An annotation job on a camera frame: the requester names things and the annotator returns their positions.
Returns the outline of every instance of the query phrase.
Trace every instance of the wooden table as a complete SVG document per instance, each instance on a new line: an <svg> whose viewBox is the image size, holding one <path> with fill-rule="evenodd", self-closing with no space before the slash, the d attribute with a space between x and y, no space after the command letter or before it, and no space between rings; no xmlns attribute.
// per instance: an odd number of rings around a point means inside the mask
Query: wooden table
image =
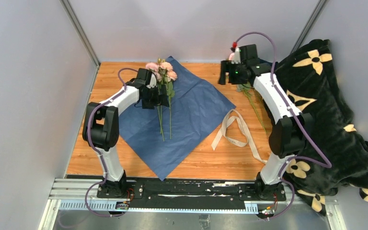
<svg viewBox="0 0 368 230"><path fill-rule="evenodd" d="M260 101L253 97L260 117L264 121L267 134L259 123L246 96L241 92L237 92L235 85L227 84L223 86L217 84L220 71L219 64L182 63L182 65L198 77L209 81L236 105L236 110L243 116L247 123L262 159L267 159L270 154L267 141L268 135L271 132L271 124ZM130 67L138 69L144 66L145 63L138 62L103 62L92 90L90 102L105 100L121 88L122 83L117 77L117 72L121 68ZM133 71L126 70L122 72L122 79L124 81L128 81L134 77L136 77L136 73ZM225 138L222 138L216 150L212 150L211 143L220 127L221 125L205 138L168 177L229 180L254 179L263 167L263 164L253 158L249 145L243 148L237 147ZM102 175L102 169L96 153L88 146L87 142L83 141L81 133L82 128L75 143L67 173ZM246 141L236 122L232 123L227 133L229 137ZM156 176L121 137L117 143L117 151L127 176Z"/></svg>

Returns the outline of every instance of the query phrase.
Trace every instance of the blue fabric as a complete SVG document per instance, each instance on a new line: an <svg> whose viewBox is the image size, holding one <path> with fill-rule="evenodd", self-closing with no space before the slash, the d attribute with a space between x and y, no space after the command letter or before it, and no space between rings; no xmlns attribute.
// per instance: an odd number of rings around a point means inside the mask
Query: blue fabric
<svg viewBox="0 0 368 230"><path fill-rule="evenodd" d="M212 84L192 74L173 57L166 61L178 76L172 98L172 139L167 107L163 107L162 112L165 141L161 137L156 109L132 105L119 117L120 136L161 180L221 124L230 109L235 108Z"/></svg>

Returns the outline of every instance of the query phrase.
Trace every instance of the black blanket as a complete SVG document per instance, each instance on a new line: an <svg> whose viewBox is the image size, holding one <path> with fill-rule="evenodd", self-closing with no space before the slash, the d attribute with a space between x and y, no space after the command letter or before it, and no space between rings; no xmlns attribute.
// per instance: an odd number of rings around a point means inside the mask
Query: black blanket
<svg viewBox="0 0 368 230"><path fill-rule="evenodd" d="M339 186L354 186L368 201L368 141L353 125L353 112L337 84L329 40L313 40L276 67L281 87L315 124L311 138L332 163L326 169L309 161L292 160L284 173L300 196L315 211L326 215L324 196L333 196ZM300 153L319 161L311 145Z"/></svg>

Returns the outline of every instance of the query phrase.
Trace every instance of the wooden surface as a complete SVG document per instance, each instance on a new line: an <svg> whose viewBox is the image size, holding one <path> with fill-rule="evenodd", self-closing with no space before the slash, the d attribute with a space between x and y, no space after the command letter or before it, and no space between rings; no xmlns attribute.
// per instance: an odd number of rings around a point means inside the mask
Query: wooden surface
<svg viewBox="0 0 368 230"><path fill-rule="evenodd" d="M270 152L267 141L268 135L271 132L271 125L266 111L259 100L253 97L255 105L258 107L260 117L262 117L264 121L264 125L268 132L267 134L259 123L246 96L241 92L237 92L235 85L217 84L220 70L219 64L182 63L182 65L198 77L209 81L236 105L236 110L243 116L245 122L248 124L262 159L266 160ZM130 67L138 69L144 66L145 63L137 62L103 62L99 69L90 102L100 102L120 90L122 83L117 77L117 72L121 68ZM128 81L134 77L136 77L136 73L133 71L125 70L122 72L122 79L124 81ZM243 148L237 147L225 138L222 138L216 150L212 150L211 143L220 127L221 125L204 139L204 141L202 141L168 177L232 180L254 179L263 167L263 164L253 158L249 145ZM96 153L85 141L83 141L81 133L82 128L80 129L67 173L102 175L102 169ZM228 137L246 141L246 138L242 136L236 122L232 123L227 133ZM150 168L121 137L119 137L117 143L117 151L121 164L128 176L155 177L155 174Z"/></svg>

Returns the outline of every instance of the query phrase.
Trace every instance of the wall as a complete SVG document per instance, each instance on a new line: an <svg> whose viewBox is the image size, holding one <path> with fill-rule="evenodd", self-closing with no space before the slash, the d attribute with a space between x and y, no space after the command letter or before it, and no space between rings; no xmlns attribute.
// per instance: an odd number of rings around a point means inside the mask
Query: wall
<svg viewBox="0 0 368 230"><path fill-rule="evenodd" d="M306 43L315 38L331 40L339 86L355 112L356 129L368 140L368 4L329 1ZM368 228L368 203L358 190L345 188L338 197L347 229Z"/></svg>
<svg viewBox="0 0 368 230"><path fill-rule="evenodd" d="M0 230L37 229L96 68L57 1L0 1Z"/></svg>
<svg viewBox="0 0 368 230"><path fill-rule="evenodd" d="M291 51L317 0L71 0L100 61L150 61L173 55L180 61L220 62L240 35L272 37L278 58ZM272 48L260 35L261 58Z"/></svg>

